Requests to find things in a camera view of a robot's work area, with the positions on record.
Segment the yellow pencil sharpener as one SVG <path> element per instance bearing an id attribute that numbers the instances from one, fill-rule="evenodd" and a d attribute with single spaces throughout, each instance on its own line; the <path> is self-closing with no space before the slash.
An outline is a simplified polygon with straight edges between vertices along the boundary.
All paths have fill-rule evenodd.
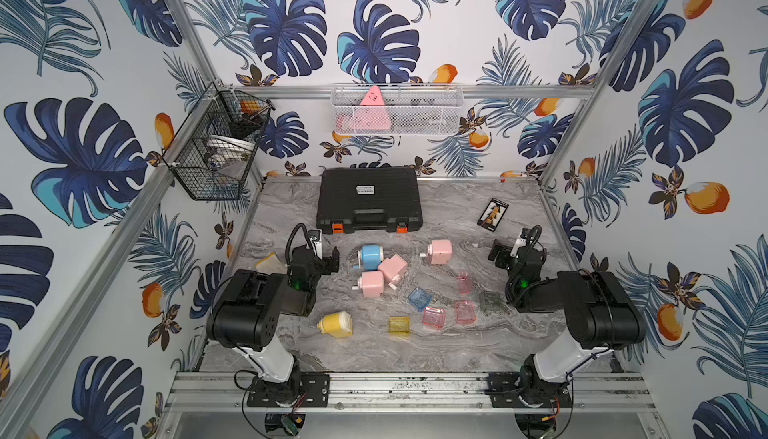
<path id="1" fill-rule="evenodd" d="M 322 334 L 336 339 L 346 338 L 354 333 L 352 317 L 346 311 L 324 316 L 317 324 L 317 328 Z"/>

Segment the pink transparent tray front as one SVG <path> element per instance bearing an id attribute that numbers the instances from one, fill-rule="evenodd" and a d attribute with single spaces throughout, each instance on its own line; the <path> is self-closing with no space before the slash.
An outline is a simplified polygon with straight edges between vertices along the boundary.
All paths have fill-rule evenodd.
<path id="1" fill-rule="evenodd" d="M 427 306 L 423 309 L 422 324 L 437 330 L 442 330 L 445 326 L 446 311 L 442 308 Z"/>

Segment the yellow transparent tray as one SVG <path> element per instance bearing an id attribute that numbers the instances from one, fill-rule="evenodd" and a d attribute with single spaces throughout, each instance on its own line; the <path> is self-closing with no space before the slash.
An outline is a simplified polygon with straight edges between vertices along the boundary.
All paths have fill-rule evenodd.
<path id="1" fill-rule="evenodd" d="M 409 317 L 390 317 L 388 319 L 388 333 L 392 336 L 408 337 L 411 332 Z"/>

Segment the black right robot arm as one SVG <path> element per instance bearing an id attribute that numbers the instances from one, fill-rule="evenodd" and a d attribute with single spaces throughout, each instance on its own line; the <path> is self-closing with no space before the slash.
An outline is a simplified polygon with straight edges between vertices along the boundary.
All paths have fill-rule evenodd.
<path id="1" fill-rule="evenodd" d="M 571 381 L 589 362 L 644 341 L 646 327 L 636 305 L 610 272 L 560 271 L 541 276 L 547 250 L 542 228 L 525 228 L 512 246 L 496 240 L 488 260 L 507 273 L 509 307 L 524 314 L 564 313 L 566 329 L 545 349 L 529 355 L 517 373 L 494 373 L 488 390 L 496 407 L 519 401 L 539 407 L 571 401 Z"/>

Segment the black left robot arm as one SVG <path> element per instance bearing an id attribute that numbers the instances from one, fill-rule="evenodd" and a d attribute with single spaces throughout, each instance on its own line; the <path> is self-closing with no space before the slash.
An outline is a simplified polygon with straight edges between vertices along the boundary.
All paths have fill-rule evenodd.
<path id="1" fill-rule="evenodd" d="M 277 338 L 277 326 L 282 315 L 309 316 L 320 279 L 339 271 L 338 250 L 326 255 L 323 240 L 321 230 L 297 224 L 286 243 L 284 272 L 240 269 L 214 295 L 207 337 L 248 361 L 255 378 L 246 400 L 257 406 L 293 405 L 304 393 L 298 360 Z"/>

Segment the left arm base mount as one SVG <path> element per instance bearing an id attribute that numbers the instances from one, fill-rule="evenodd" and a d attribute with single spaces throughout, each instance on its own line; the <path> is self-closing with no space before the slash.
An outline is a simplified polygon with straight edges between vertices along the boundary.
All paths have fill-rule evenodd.
<path id="1" fill-rule="evenodd" d="M 316 372 L 300 372 L 286 382 L 274 383 L 255 378 L 245 399 L 249 408 L 325 408 L 328 404 L 331 377 Z"/>

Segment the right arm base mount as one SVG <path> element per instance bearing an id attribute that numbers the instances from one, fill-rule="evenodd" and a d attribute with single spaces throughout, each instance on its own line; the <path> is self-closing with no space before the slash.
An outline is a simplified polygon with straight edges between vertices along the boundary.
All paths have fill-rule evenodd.
<path id="1" fill-rule="evenodd" d="M 568 382 L 546 382 L 531 372 L 490 373 L 484 393 L 494 409 L 557 409 L 573 405 Z"/>

